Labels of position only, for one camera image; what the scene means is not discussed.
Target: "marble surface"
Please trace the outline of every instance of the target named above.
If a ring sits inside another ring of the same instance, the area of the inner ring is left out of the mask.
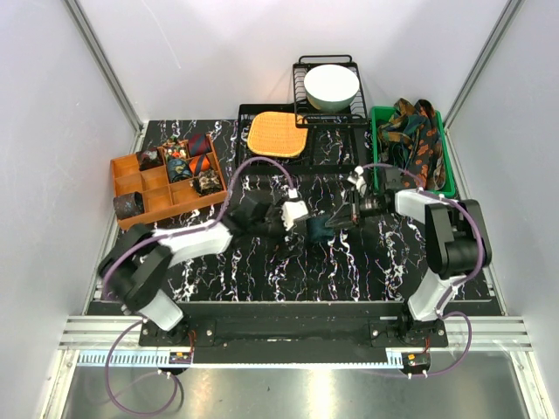
[[[233,120],[152,120],[142,149],[211,132],[224,176],[234,170],[237,122]],[[323,159],[338,159],[336,133]],[[357,138],[369,148],[367,134]],[[342,203],[348,187],[340,175],[295,176],[300,193],[313,215],[331,214]],[[258,188],[279,200],[286,190],[281,176],[242,176],[231,205],[248,189]],[[175,228],[195,225],[217,214],[218,206],[196,210],[156,223]],[[295,236],[284,243],[265,238],[241,239],[226,252],[172,267],[166,291],[176,301],[374,301],[409,297],[427,269],[421,226],[400,216],[368,220],[361,229],[340,232],[328,244],[309,244]],[[457,299],[488,299],[479,275],[460,290]]]

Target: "black dish rack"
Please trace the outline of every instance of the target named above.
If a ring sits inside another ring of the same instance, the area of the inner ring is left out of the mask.
[[[332,58],[342,58],[343,61],[331,61]],[[306,61],[309,59],[315,62],[307,63]],[[250,104],[239,107],[235,149],[237,167],[243,161],[256,156],[248,148],[246,140],[252,120],[263,112],[294,113],[295,125],[308,128],[307,145],[298,157],[293,159],[274,158],[292,175],[347,174],[359,164],[355,129],[368,127],[367,108],[362,94],[361,80],[359,79],[359,93],[348,108],[335,114],[321,113],[308,103],[302,83],[307,71],[322,64],[344,65],[354,71],[359,78],[357,64],[349,55],[301,57],[299,62],[293,65],[293,89],[297,101],[292,104]],[[252,163],[243,171],[244,175],[278,175],[279,173],[279,169],[262,161]]]

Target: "orange tray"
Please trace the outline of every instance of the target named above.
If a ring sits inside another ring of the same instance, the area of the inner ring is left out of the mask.
[[[210,141],[210,145],[211,153],[208,153],[207,156],[210,159],[211,167],[219,173],[224,190],[207,196],[200,196],[192,186],[192,179],[195,179],[196,176],[185,181],[169,182],[163,147],[157,148],[163,159],[163,166],[158,168],[150,168],[141,172],[136,155],[125,155],[111,160],[114,196],[140,192],[144,207],[144,213],[139,216],[117,220],[119,227],[128,230],[134,224],[154,223],[170,216],[178,216],[184,212],[222,203],[227,197],[227,187],[219,167],[213,141]]]

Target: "shiny floor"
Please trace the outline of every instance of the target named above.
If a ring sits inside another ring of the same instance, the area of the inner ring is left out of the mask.
[[[433,368],[452,362],[434,354]],[[114,391],[145,374],[145,368],[113,368]],[[423,380],[375,377],[358,370],[191,369],[180,375],[177,397],[164,418],[507,418],[526,413],[505,354],[470,354],[455,371]],[[154,376],[119,397],[127,407],[150,411],[169,398],[170,381]],[[123,419],[110,402],[103,369],[78,367],[65,419]]]

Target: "white bowl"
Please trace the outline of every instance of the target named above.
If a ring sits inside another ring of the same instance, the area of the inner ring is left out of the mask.
[[[307,99],[322,112],[336,113],[348,107],[359,92],[359,79],[342,65],[313,68],[304,80]]]

